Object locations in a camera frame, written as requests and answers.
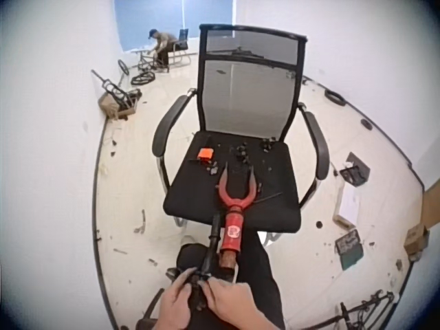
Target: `mesh chair backrest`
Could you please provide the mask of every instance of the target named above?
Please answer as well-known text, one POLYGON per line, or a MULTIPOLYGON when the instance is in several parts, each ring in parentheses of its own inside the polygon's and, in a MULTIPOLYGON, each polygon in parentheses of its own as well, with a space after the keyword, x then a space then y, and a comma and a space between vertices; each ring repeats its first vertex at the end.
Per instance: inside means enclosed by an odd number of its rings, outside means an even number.
POLYGON ((200 30, 201 129, 283 140, 298 105, 307 39, 259 27, 200 30))
POLYGON ((187 41, 188 40, 188 29, 181 29, 179 31, 179 41, 187 41))

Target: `blue window blind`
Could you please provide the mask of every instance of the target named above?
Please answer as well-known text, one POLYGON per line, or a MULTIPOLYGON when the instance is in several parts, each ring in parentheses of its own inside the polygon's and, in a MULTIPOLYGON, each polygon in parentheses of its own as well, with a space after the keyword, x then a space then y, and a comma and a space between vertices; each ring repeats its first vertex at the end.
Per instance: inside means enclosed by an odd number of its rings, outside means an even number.
POLYGON ((124 51, 154 44, 151 29, 178 37, 184 27, 182 0, 115 0, 115 13, 124 51))
POLYGON ((200 35, 202 23, 232 24, 233 0, 184 0, 185 28, 189 38, 200 35))

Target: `black chair seat cushion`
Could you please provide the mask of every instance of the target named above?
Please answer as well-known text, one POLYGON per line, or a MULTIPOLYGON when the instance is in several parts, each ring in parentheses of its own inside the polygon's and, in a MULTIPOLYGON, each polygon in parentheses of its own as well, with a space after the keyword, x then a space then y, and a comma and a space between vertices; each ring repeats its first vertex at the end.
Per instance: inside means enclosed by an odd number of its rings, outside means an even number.
POLYGON ((248 194, 250 169, 236 156, 237 147, 244 142, 257 184, 261 184, 255 202, 245 210, 244 226, 266 232, 297 232, 301 226, 301 214, 289 148, 284 142, 275 142, 266 153, 261 147, 261 139, 255 137, 197 132, 165 197, 165 213, 208 225, 212 224, 216 212, 225 214, 226 208, 216 185, 226 162, 228 194, 244 198, 248 194), (209 166, 197 161, 201 148, 214 149, 213 161, 219 167, 217 174, 211 175, 207 169, 209 166))

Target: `orange box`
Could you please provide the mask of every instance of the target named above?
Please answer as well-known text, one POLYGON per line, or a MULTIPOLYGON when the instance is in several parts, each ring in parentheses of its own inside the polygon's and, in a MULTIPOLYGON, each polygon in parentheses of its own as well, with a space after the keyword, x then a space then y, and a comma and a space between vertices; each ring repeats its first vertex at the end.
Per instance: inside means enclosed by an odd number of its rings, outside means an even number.
POLYGON ((197 156, 198 160, 208 161, 212 159, 212 156, 214 155, 214 149, 211 148, 202 148, 199 151, 199 154, 197 156))

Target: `white wall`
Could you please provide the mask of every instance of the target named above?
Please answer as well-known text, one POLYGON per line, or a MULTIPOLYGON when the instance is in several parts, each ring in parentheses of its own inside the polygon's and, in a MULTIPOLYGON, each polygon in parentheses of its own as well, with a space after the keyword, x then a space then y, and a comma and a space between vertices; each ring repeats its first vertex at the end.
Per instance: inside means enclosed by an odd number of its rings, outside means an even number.
POLYGON ((439 132, 440 30, 421 1, 237 0, 236 22, 306 35, 305 75, 341 93, 414 165, 425 158, 422 178, 440 177, 439 154, 426 154, 439 132))
POLYGON ((2 305, 21 329, 111 329, 92 235, 105 117, 94 68, 119 81, 112 0, 1 11, 2 305))
POLYGON ((440 224, 431 227, 429 245, 412 272, 403 296, 390 319, 387 330, 409 329, 428 306, 439 287, 440 279, 440 224))

